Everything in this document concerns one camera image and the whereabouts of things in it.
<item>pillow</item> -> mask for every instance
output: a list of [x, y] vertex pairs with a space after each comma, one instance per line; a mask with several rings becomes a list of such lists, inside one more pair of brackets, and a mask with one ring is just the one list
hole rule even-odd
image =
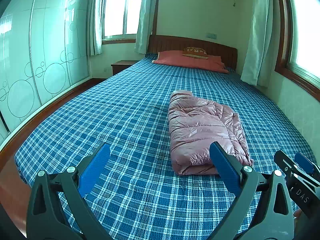
[[154, 64], [200, 68], [220, 73], [229, 73], [224, 64], [221, 62], [220, 56], [208, 55], [208, 59], [200, 59], [193, 57], [185, 57], [181, 50], [167, 50], [158, 53], [157, 60], [153, 60]]
[[208, 54], [205, 52], [204, 49], [195, 48], [195, 47], [188, 47], [183, 50], [183, 56], [187, 57], [195, 57], [195, 58], [202, 58], [208, 59]]

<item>blue plaid fabric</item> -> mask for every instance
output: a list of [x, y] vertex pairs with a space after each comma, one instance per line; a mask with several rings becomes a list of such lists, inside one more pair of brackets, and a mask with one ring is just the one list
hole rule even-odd
[[[101, 142], [111, 156], [85, 199], [115, 239], [206, 239], [234, 195], [217, 176], [178, 177], [172, 170], [167, 111], [174, 90], [229, 105], [239, 113], [254, 169], [271, 173], [273, 155], [298, 151], [315, 162], [304, 138], [279, 108], [235, 73], [152, 64], [146, 58], [66, 103], [43, 121], [15, 155], [21, 178], [78, 165]], [[259, 193], [239, 231], [248, 228]], [[64, 195], [70, 225], [79, 231]]]

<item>wooden headboard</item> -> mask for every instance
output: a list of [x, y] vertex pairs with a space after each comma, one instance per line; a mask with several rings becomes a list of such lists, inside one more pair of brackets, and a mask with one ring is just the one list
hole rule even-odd
[[175, 36], [150, 35], [148, 52], [157, 54], [161, 51], [183, 50], [187, 47], [202, 48], [209, 55], [221, 56], [221, 60], [225, 66], [236, 69], [238, 58], [237, 49], [210, 41]]

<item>wooden floor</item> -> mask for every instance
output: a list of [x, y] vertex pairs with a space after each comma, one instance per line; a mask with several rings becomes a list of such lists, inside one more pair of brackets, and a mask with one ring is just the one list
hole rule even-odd
[[55, 110], [104, 79], [90, 79], [74, 88], [37, 114], [0, 152], [0, 203], [16, 227], [26, 235], [26, 219], [31, 188], [20, 178], [14, 155], [33, 130]]

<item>wall outlet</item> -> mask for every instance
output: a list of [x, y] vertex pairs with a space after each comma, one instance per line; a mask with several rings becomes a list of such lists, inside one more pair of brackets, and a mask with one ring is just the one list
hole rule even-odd
[[210, 39], [217, 39], [217, 35], [214, 34], [214, 33], [207, 33], [207, 38], [210, 38]]

